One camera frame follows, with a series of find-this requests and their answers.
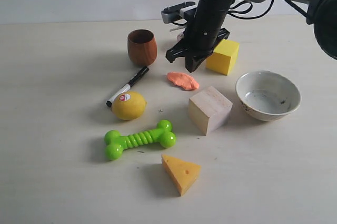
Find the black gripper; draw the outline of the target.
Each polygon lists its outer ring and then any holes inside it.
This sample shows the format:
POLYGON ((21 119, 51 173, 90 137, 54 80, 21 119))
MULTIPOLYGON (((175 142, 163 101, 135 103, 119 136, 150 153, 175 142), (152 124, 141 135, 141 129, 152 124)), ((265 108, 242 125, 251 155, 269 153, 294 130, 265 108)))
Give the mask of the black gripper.
POLYGON ((192 73, 213 53, 218 43, 230 32, 223 28, 230 0, 199 0, 194 17, 187 22, 184 37, 168 49, 165 58, 173 63, 185 57, 185 68, 192 73))

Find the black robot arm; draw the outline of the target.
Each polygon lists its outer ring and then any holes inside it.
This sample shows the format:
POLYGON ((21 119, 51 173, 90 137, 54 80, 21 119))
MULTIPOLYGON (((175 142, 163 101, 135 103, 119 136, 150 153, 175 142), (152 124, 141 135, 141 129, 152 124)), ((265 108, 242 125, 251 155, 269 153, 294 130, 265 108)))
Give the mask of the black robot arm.
MULTIPOLYGON (((185 59, 185 68, 194 72, 228 38, 229 31, 222 25, 230 7, 236 0, 199 0, 186 2, 162 10, 164 23, 174 23, 180 19, 186 22, 183 38, 166 52, 166 59, 172 63, 176 58, 185 59)), ((261 3, 266 0, 242 0, 261 3)), ((321 49, 336 58, 336 0, 284 0, 301 13, 309 25, 314 26, 314 34, 321 49)))

